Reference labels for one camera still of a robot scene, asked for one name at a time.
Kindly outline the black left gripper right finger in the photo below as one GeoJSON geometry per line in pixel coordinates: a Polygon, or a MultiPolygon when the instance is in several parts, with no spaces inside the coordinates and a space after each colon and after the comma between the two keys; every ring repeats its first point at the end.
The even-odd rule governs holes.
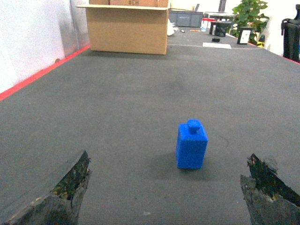
{"type": "Polygon", "coordinates": [[[253,225],[298,225],[300,195],[277,173],[274,159],[247,158],[250,176],[240,176],[240,187],[253,225]]]}

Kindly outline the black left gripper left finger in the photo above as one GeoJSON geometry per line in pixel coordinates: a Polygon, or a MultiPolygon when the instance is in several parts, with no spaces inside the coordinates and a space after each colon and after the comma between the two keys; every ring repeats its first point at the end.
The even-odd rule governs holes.
{"type": "Polygon", "coordinates": [[[91,170],[80,151],[0,210],[2,225],[76,225],[91,170]]]}

